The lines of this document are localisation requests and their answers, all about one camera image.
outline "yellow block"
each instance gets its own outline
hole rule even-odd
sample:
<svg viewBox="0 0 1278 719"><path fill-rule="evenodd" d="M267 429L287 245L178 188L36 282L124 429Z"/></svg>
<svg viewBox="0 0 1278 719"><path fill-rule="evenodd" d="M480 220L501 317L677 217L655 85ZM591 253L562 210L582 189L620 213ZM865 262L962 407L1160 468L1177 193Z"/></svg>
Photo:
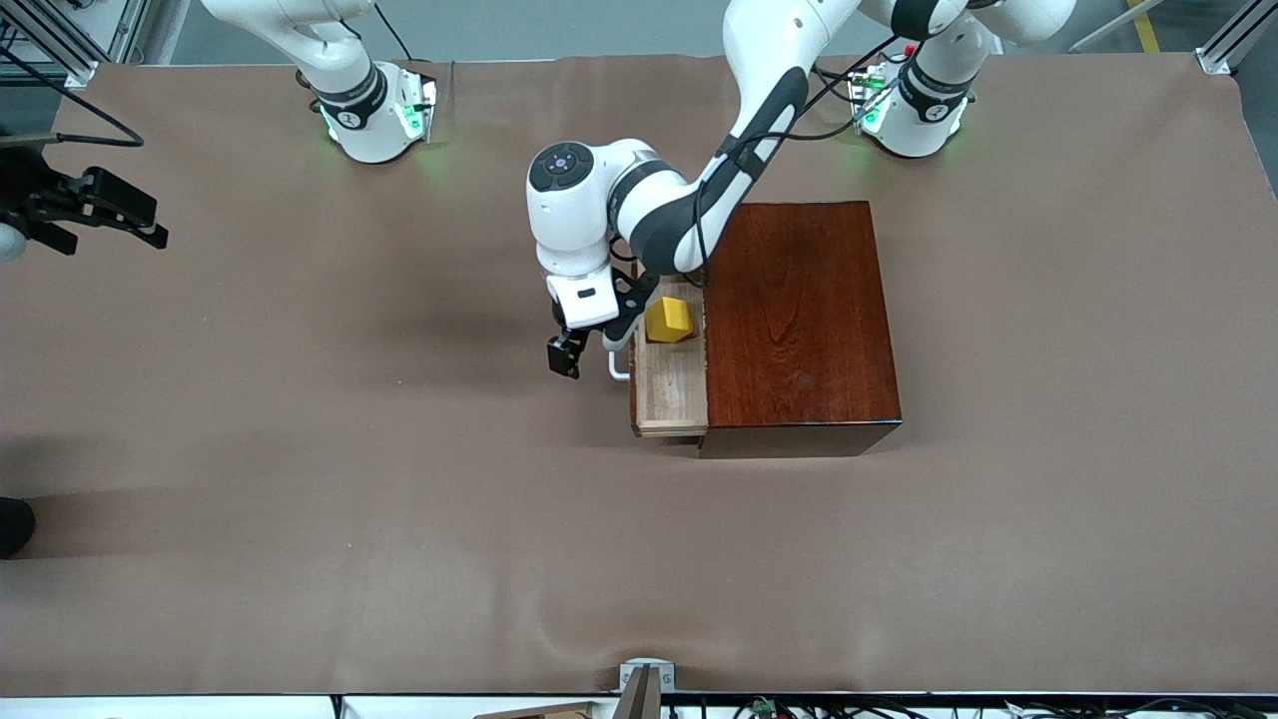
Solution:
<svg viewBox="0 0 1278 719"><path fill-rule="evenodd" d="M662 296L644 312L648 341L680 341L693 333L693 308L682 299Z"/></svg>

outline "table surface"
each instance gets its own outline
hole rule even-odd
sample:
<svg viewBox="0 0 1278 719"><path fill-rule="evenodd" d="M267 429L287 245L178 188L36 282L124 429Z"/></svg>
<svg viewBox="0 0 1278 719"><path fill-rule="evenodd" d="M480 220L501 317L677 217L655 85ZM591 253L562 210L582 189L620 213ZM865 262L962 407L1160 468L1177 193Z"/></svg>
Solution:
<svg viewBox="0 0 1278 719"><path fill-rule="evenodd" d="M147 146L47 153L173 239L0 273L0 494L41 518L0 693L1278 682L1278 204L1229 78L993 57L939 156L786 144L751 199L872 202L905 425L705 462L631 437L598 346L546 370L523 172L626 134L698 171L721 59L463 65L385 166L291 75L106 66Z"/></svg>

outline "wooden box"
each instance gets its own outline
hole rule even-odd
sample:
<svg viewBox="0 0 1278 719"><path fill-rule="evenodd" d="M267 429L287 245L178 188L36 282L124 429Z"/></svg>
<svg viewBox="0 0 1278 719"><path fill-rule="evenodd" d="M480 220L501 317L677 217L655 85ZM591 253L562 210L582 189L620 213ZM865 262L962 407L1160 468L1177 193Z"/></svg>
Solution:
<svg viewBox="0 0 1278 719"><path fill-rule="evenodd" d="M695 332L631 354L631 424L702 457L856 456L901 424L866 202L743 204L705 289L666 277Z"/></svg>

